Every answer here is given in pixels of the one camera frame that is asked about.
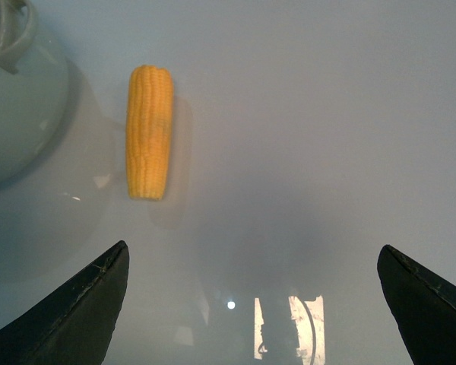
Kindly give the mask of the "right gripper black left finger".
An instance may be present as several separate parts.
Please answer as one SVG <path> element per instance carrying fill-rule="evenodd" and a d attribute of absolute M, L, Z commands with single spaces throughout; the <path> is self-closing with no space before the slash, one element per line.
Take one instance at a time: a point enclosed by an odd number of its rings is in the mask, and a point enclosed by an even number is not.
<path fill-rule="evenodd" d="M 0 364 L 101 364 L 128 270 L 128 246 L 120 241 L 0 329 Z"/>

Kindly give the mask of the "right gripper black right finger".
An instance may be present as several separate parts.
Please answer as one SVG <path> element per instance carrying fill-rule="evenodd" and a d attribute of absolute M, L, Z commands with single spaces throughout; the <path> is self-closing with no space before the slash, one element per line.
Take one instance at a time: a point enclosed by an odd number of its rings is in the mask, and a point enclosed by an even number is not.
<path fill-rule="evenodd" d="M 390 245 L 377 272 L 413 363 L 456 364 L 456 286 Z"/>

